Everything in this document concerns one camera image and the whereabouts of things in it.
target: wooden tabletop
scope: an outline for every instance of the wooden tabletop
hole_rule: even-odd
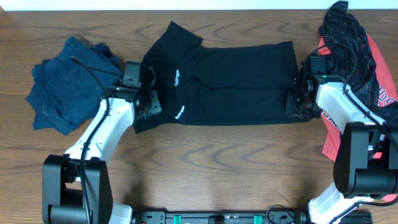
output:
[[[379,46],[398,85],[397,11],[350,11]],[[42,223],[42,164],[62,155],[86,129],[63,136],[34,131],[26,102],[31,70],[53,58],[71,35],[106,42],[123,60],[140,61],[175,21],[206,47],[293,40],[298,63],[320,40],[325,11],[0,12],[0,223]],[[309,123],[261,126],[164,124],[128,129],[111,159],[115,201],[173,210],[302,207],[333,181],[321,153],[326,128]],[[369,208],[376,223],[397,223],[398,206]]]

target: black garment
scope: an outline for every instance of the black garment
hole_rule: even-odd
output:
[[[367,108],[377,106],[379,83],[376,78],[376,63],[373,60],[366,32],[352,14],[348,14],[348,1],[338,1],[332,5],[323,18],[319,33],[326,44],[341,43],[352,48],[358,64],[348,85],[355,96]],[[344,47],[331,46],[332,57],[327,57],[327,70],[345,78],[352,71],[354,57]]]
[[[291,42],[205,48],[202,38],[171,22],[142,60],[155,70],[162,113],[137,119],[137,133],[162,123],[193,125],[302,122],[285,115],[298,76]]]
[[[71,56],[88,66],[120,74],[92,70],[105,88],[123,75],[118,58],[108,46],[88,48],[76,38],[69,38],[59,55],[43,60],[32,70],[35,84],[26,100],[36,112],[33,129],[55,128],[67,135],[97,113],[102,89],[84,67],[70,60]]]

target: blue cloth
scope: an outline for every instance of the blue cloth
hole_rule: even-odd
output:
[[[97,44],[88,48],[76,38],[69,38],[58,56],[43,60],[32,70],[35,83],[26,100],[36,112],[33,129],[55,128],[67,135],[98,111],[103,92],[89,71],[71,61],[71,56],[87,66],[123,75],[118,58],[108,46]],[[91,71],[105,88],[117,84],[121,78]]]

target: white background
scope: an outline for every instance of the white background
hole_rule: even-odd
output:
[[[328,9],[337,0],[0,0],[7,11]],[[398,9],[398,0],[350,0],[349,9]]]

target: pink fabric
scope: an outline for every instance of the pink fabric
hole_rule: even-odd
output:
[[[378,105],[380,107],[387,106],[395,101],[397,101],[397,91],[394,85],[394,81],[392,80],[390,71],[388,70],[387,64],[384,61],[379,48],[376,43],[373,41],[371,36],[367,34],[369,46],[371,48],[373,59],[376,62],[376,78],[379,82],[379,102]],[[321,38],[319,42],[319,47],[324,45],[325,41]],[[327,47],[319,50],[322,55],[331,54]],[[325,144],[323,145],[322,153],[326,155],[331,160],[335,161],[338,148],[340,146],[340,130],[334,124],[333,120],[329,117],[326,111],[322,112],[322,120],[328,130],[328,135],[326,137]],[[395,195],[385,196],[383,199],[386,201],[391,201],[395,198]]]

